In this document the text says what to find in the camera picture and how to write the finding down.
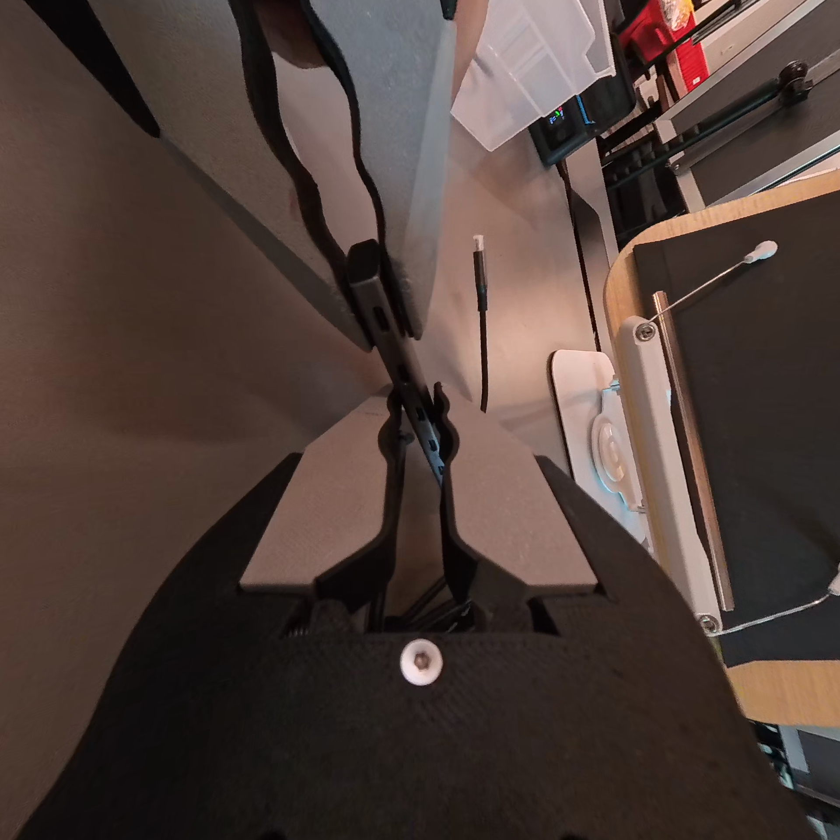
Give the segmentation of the dark grey usb hub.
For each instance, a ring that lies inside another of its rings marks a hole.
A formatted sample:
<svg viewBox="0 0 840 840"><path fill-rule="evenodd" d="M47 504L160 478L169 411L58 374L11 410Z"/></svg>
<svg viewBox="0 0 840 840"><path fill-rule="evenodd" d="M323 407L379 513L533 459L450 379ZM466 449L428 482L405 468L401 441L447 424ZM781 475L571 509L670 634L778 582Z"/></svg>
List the dark grey usb hub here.
<svg viewBox="0 0 840 840"><path fill-rule="evenodd" d="M347 278L360 321L370 334L390 376L402 409L420 444L437 484L443 485L445 464L440 453L437 414L413 341L397 324L382 279L380 244L369 239L348 254Z"/></svg>

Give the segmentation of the black power station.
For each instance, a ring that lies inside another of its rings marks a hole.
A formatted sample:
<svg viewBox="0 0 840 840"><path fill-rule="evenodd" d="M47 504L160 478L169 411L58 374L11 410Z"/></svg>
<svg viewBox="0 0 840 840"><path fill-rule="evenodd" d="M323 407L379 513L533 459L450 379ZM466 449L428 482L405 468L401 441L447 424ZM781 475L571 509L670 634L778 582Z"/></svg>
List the black power station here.
<svg viewBox="0 0 840 840"><path fill-rule="evenodd" d="M635 106L631 80L605 77L533 122L528 131L543 167L561 163L619 123Z"/></svg>

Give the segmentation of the white bracket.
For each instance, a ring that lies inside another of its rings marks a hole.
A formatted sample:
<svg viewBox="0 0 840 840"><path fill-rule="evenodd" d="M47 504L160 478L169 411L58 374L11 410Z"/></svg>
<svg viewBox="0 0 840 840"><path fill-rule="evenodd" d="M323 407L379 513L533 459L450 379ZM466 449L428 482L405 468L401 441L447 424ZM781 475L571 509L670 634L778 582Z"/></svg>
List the white bracket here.
<svg viewBox="0 0 840 840"><path fill-rule="evenodd" d="M613 344L654 557L700 627L714 635L722 630L722 600L691 504L658 327L644 317L630 316Z"/></svg>

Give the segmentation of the person's left forearm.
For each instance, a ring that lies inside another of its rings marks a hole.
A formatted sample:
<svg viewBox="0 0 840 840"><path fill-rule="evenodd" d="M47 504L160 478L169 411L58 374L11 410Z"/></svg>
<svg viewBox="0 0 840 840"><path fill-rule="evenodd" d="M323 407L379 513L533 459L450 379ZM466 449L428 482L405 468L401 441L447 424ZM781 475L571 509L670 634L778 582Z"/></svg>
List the person's left forearm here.
<svg viewBox="0 0 840 840"><path fill-rule="evenodd" d="M299 1L254 1L267 44L275 55L303 70L325 67Z"/></svg>

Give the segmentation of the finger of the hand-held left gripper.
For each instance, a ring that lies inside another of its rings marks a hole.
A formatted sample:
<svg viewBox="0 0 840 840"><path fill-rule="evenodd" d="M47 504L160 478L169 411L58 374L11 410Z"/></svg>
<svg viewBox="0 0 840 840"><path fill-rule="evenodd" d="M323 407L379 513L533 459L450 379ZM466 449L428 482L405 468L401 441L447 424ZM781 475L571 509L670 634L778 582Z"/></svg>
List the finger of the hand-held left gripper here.
<svg viewBox="0 0 840 840"><path fill-rule="evenodd" d="M311 1L305 15L349 101L385 291L402 330L419 340L437 270L455 21L438 1Z"/></svg>
<svg viewBox="0 0 840 840"><path fill-rule="evenodd" d="M318 314L371 350L344 251L282 122L275 64L252 2L90 5L164 144Z"/></svg>

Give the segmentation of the metal rod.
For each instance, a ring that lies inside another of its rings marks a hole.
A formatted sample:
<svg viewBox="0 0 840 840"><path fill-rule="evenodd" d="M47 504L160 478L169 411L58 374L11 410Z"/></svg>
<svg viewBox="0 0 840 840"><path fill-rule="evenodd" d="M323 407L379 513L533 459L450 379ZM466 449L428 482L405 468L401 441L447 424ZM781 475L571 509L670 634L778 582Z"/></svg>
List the metal rod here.
<svg viewBox="0 0 840 840"><path fill-rule="evenodd" d="M691 397L688 376L683 355L677 337L674 321L675 306L672 306L666 293L658 290L653 295L655 320L663 345L668 372L679 407L679 414L684 428L690 472L694 481L699 502L702 530L708 547L712 577L715 582L720 609L732 613L735 608L728 562L723 548L721 531L715 501L705 460L697 422L697 411Z"/></svg>

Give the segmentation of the metal-framed grey panel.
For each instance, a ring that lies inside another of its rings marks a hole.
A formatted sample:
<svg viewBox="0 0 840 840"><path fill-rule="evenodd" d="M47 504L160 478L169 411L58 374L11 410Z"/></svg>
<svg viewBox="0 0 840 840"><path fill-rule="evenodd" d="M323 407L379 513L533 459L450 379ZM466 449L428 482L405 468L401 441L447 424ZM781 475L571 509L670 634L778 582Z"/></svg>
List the metal-framed grey panel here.
<svg viewBox="0 0 840 840"><path fill-rule="evenodd" d="M721 64L655 122L671 140L776 77L794 60L810 69L838 51L839 2L758 2L702 45L730 46ZM690 212L777 186L838 153L838 70L808 99L781 109L730 138L677 185Z"/></svg>

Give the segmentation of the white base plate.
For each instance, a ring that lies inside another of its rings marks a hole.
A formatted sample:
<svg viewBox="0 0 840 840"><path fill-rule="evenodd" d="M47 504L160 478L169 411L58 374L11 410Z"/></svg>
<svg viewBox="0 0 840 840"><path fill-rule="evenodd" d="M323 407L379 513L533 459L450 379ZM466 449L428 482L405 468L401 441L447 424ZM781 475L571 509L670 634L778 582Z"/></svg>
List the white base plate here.
<svg viewBox="0 0 840 840"><path fill-rule="evenodd" d="M549 373L573 480L652 551L646 513L627 510L619 496L604 488L592 463L591 426L602 409L624 426L631 445L620 385L609 357L602 352L556 350L549 361Z"/></svg>

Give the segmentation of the red box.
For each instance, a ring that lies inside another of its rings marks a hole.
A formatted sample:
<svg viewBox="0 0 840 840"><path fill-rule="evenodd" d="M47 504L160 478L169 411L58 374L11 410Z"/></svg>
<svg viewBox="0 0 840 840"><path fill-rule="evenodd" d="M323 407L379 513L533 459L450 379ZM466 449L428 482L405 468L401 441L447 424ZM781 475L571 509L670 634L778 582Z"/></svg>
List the red box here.
<svg viewBox="0 0 840 840"><path fill-rule="evenodd" d="M709 78L704 49L694 42L692 2L630 2L616 36L631 78L655 70L668 72L679 96L693 92Z"/></svg>

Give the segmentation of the clear plastic bin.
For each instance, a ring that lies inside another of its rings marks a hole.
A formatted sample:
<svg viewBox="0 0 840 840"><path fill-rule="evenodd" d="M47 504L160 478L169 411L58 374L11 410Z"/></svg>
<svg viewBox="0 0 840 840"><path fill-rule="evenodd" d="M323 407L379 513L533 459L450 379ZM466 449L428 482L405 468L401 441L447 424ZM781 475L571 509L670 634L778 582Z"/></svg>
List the clear plastic bin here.
<svg viewBox="0 0 840 840"><path fill-rule="evenodd" d="M603 1L489 1L452 118L494 151L615 76L611 23Z"/></svg>

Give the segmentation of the white round disc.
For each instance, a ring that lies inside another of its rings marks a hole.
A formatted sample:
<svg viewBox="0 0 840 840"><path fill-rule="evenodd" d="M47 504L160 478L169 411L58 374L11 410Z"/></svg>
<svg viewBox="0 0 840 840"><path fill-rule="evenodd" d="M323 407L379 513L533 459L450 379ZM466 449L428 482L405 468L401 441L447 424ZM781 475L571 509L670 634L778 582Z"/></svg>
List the white round disc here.
<svg viewBox="0 0 840 840"><path fill-rule="evenodd" d="M646 513L642 483L626 429L602 409L591 425L591 458L604 488L620 497L624 507Z"/></svg>

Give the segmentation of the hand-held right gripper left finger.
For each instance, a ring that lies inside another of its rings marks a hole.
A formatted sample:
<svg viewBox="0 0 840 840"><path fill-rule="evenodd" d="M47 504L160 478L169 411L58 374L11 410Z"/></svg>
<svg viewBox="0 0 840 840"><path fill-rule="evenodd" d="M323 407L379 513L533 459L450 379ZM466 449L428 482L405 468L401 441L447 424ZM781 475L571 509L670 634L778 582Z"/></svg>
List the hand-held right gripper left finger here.
<svg viewBox="0 0 840 840"><path fill-rule="evenodd" d="M307 446L240 586L283 595L378 595L396 566L402 408L369 397Z"/></svg>

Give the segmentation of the black mat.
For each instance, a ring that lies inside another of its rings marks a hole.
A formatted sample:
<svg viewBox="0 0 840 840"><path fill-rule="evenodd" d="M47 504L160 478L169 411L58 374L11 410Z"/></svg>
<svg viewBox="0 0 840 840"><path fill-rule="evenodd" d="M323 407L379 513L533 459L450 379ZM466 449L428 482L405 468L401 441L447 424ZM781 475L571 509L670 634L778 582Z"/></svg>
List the black mat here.
<svg viewBox="0 0 840 840"><path fill-rule="evenodd" d="M633 257L644 312L674 310L738 625L812 602L839 562L839 196L658 242Z"/></svg>

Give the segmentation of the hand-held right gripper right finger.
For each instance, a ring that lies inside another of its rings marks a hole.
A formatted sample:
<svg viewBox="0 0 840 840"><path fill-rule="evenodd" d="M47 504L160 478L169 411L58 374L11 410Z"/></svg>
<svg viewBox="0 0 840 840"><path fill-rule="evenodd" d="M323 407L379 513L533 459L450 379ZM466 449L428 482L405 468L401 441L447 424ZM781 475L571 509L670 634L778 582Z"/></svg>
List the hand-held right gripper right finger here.
<svg viewBox="0 0 840 840"><path fill-rule="evenodd" d="M434 404L444 577L456 601L594 593L592 566L530 447L444 384Z"/></svg>

